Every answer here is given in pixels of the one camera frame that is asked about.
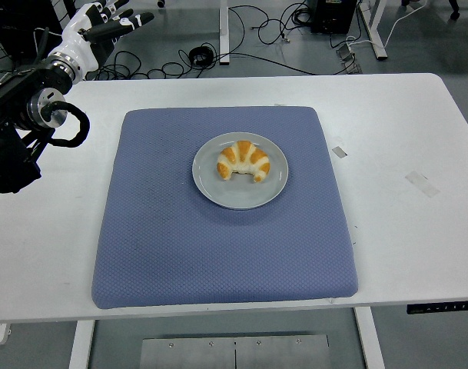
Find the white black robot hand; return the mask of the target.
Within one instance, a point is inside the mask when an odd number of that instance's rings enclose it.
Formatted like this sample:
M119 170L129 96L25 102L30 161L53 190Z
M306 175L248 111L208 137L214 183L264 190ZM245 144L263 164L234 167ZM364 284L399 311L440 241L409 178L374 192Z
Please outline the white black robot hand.
M64 28L61 44L50 53L52 61L68 68L74 81L97 71L121 37L154 19L151 12L135 14L124 10L125 5L126 1L93 1L80 7Z

